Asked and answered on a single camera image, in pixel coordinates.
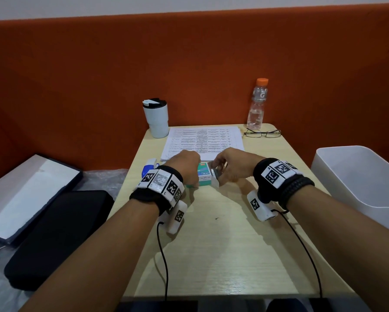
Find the person's left hand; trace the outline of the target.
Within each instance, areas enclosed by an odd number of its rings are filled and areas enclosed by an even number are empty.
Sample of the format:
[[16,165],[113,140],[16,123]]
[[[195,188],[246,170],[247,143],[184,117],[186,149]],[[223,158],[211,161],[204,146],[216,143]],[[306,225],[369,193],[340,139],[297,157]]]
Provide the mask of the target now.
[[182,150],[171,157],[163,165],[169,166],[180,173],[183,184],[193,188],[199,187],[198,165],[201,162],[200,155],[195,151]]

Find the person's right hand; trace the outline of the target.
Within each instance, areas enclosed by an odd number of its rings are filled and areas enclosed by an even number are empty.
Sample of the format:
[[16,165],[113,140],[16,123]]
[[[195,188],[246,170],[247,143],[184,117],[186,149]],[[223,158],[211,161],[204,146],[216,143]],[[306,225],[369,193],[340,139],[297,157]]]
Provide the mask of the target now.
[[227,148],[218,155],[225,155],[228,159],[229,182],[252,177],[256,165],[265,159],[265,157],[236,148]]

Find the black right wristband with markers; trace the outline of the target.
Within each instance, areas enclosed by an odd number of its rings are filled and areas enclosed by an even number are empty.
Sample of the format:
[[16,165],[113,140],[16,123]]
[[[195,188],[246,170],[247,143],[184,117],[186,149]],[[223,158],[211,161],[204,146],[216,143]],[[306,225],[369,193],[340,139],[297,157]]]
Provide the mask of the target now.
[[290,198],[301,188],[315,183],[287,161],[265,158],[254,168],[253,177],[258,184],[258,199],[268,204],[277,202],[284,210]]

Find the person's right forearm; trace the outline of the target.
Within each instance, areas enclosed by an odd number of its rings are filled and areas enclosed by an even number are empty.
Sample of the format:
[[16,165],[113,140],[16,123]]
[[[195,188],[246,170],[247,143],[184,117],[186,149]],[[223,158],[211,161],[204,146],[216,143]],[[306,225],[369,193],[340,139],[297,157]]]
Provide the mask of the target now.
[[312,185],[287,209],[328,264],[375,312],[389,312],[389,230]]

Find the white tumbler with black lid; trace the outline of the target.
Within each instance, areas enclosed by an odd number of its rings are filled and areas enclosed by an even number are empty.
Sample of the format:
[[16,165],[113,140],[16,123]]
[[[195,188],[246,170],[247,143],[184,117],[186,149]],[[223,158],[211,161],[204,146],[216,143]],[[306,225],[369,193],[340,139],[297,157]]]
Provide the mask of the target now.
[[167,102],[159,98],[143,100],[143,109],[152,137],[164,138],[169,134]]

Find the small green and white box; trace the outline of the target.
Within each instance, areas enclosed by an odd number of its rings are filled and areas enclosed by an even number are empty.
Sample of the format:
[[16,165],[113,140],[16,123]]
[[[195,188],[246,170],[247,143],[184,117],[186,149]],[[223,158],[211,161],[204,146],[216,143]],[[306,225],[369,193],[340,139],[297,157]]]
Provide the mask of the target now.
[[218,178],[221,173],[216,167],[212,167],[212,161],[199,163],[197,173],[199,186],[210,185],[214,188],[219,188]]

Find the blue and white stapler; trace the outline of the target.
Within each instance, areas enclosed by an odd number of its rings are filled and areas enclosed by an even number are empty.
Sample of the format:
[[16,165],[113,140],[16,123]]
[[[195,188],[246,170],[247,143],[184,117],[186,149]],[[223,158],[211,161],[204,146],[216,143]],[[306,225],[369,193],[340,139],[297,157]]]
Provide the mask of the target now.
[[143,169],[142,169],[142,172],[141,172],[141,178],[144,178],[145,175],[152,169],[156,169],[157,167],[159,167],[159,163],[157,163],[157,160],[156,158],[150,158],[146,161]]

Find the black left wristband with markers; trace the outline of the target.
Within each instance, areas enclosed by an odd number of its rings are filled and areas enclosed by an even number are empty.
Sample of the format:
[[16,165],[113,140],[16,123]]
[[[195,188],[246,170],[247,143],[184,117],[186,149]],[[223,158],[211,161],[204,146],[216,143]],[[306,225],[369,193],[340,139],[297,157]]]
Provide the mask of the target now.
[[129,199],[155,203],[159,216],[175,207],[185,191],[181,174],[170,166],[150,169],[142,177]]

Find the white flat box with dark edge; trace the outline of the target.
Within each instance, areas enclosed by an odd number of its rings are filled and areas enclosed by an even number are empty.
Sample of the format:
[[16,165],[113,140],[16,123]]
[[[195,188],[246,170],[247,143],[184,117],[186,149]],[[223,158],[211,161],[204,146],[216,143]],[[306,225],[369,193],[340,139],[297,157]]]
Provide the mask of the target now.
[[33,155],[0,178],[0,243],[12,244],[83,172],[52,158]]

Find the black wristband with markers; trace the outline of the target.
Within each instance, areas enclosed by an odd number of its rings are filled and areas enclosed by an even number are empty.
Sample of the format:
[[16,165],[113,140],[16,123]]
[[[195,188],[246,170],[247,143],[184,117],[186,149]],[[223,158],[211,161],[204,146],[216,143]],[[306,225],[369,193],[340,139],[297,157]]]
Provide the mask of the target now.
[[159,216],[175,207],[185,191],[181,174],[170,166],[150,169],[142,177],[129,199],[155,203]]
[[290,198],[301,188],[315,183],[287,161],[265,158],[254,168],[253,177],[258,184],[258,199],[268,204],[277,202],[284,210]]

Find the printed paper sheet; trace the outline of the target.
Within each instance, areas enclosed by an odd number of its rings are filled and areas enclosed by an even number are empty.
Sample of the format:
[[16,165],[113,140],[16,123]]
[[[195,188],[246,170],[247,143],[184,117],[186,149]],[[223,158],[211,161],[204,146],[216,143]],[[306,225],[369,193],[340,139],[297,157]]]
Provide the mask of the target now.
[[239,127],[235,125],[172,127],[160,160],[167,161],[182,150],[195,151],[201,161],[213,161],[227,148],[244,150]]

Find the orange fabric partition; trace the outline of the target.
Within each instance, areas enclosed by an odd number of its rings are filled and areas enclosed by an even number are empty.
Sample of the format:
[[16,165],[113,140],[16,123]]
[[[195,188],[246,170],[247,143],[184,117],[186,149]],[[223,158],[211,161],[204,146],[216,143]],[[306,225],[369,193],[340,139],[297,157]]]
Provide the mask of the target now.
[[0,177],[35,153],[83,170],[129,168],[148,130],[264,120],[308,165],[368,147],[389,162],[389,3],[0,21]]

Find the clear bottle with orange cap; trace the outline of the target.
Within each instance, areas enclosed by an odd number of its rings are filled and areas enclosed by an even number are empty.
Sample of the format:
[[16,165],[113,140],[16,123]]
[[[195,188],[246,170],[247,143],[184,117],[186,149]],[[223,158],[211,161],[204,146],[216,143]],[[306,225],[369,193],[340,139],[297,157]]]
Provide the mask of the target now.
[[264,119],[264,106],[268,95],[267,78],[258,78],[251,96],[251,105],[246,127],[249,130],[260,130]]

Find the black-framed eyeglasses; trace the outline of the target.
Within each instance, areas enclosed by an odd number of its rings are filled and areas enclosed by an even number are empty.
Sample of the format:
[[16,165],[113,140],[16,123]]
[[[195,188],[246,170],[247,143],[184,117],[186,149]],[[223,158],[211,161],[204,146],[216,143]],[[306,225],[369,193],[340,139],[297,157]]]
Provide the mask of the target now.
[[247,129],[244,132],[244,136],[248,138],[269,138],[269,139],[274,139],[274,138],[279,138],[282,136],[282,133],[280,130],[270,130],[270,131],[255,131],[255,130],[250,130]]

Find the white plastic bin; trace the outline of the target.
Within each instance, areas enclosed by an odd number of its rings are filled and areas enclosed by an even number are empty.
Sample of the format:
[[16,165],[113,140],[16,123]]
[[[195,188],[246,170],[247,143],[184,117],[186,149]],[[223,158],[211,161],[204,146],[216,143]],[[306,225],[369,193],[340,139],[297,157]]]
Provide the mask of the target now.
[[311,171],[331,196],[389,229],[389,163],[364,146],[319,148]]

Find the black zipped case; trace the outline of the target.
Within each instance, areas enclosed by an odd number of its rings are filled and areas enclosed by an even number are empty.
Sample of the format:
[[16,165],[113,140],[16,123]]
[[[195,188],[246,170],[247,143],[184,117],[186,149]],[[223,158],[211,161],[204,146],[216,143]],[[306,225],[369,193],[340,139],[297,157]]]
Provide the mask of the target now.
[[107,220],[113,204],[104,190],[58,196],[5,266],[10,286],[36,291]]

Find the person's left forearm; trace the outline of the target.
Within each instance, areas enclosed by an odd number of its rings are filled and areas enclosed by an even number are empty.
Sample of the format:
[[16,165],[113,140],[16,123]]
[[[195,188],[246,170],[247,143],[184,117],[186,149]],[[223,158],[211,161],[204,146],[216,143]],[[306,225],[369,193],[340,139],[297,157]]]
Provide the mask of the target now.
[[131,199],[74,251],[19,312],[113,312],[158,216]]

